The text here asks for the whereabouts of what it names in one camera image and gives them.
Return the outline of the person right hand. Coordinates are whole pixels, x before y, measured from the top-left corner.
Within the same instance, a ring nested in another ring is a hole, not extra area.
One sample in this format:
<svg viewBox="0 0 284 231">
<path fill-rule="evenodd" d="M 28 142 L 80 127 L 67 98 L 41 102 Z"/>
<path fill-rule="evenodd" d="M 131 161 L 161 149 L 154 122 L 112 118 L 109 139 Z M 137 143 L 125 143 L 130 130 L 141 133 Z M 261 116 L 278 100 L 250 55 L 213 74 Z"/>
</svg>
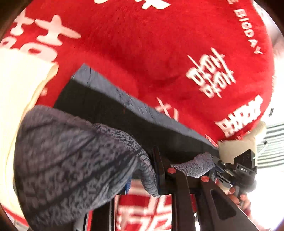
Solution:
<svg viewBox="0 0 284 231">
<path fill-rule="evenodd" d="M 243 211 L 249 212 L 251 202 L 249 201 L 246 194 L 241 194 L 240 196 L 236 196 L 236 188 L 231 187 L 227 193 L 227 196 Z"/>
</svg>

